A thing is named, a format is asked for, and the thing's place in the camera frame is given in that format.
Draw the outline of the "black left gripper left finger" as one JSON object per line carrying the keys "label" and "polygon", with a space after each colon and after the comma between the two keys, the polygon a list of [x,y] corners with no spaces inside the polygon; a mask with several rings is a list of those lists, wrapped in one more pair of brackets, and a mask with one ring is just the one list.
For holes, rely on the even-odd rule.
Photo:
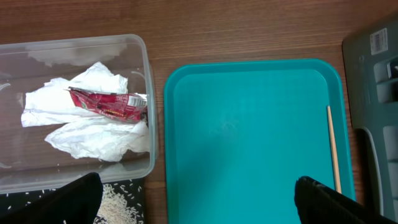
{"label": "black left gripper left finger", "polygon": [[99,174],[91,172],[1,217],[1,223],[93,223],[103,196]]}

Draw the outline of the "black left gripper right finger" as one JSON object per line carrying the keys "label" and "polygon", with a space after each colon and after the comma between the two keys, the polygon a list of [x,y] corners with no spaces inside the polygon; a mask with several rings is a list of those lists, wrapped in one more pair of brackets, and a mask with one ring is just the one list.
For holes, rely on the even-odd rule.
{"label": "black left gripper right finger", "polygon": [[296,181],[294,202],[304,224],[397,224],[308,176]]}

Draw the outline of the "white napkin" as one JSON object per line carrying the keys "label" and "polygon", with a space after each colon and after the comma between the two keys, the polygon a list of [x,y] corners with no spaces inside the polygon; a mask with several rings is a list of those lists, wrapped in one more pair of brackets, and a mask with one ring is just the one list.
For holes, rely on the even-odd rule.
{"label": "white napkin", "polygon": [[129,93],[127,86],[126,77],[111,73],[105,65],[97,62],[71,80],[53,78],[42,88],[26,93],[21,124],[25,128],[60,124],[61,128],[48,134],[45,141],[75,159],[90,157],[118,162],[128,150],[148,152],[147,121],[122,122],[76,107],[68,91],[73,87],[126,94]]}

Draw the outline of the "wooden chopstick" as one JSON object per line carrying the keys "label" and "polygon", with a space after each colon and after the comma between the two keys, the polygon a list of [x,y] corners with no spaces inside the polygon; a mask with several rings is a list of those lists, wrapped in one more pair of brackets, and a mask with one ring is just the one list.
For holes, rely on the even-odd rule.
{"label": "wooden chopstick", "polygon": [[332,163],[333,163],[333,174],[334,174],[334,180],[335,180],[335,190],[341,194],[342,188],[341,188],[340,170],[339,170],[338,155],[337,155],[337,150],[336,150],[336,140],[335,140],[334,127],[333,127],[333,118],[332,118],[330,106],[326,107],[326,112],[327,112],[327,116],[328,116],[328,129],[329,129],[329,137],[330,137],[331,158],[332,158]]}

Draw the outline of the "red snack wrapper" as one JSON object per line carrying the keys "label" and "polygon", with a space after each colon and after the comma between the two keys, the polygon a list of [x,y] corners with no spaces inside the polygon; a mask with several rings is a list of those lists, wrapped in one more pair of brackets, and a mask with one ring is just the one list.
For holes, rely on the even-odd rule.
{"label": "red snack wrapper", "polygon": [[147,100],[135,93],[100,93],[70,87],[76,107],[122,122],[147,121]]}

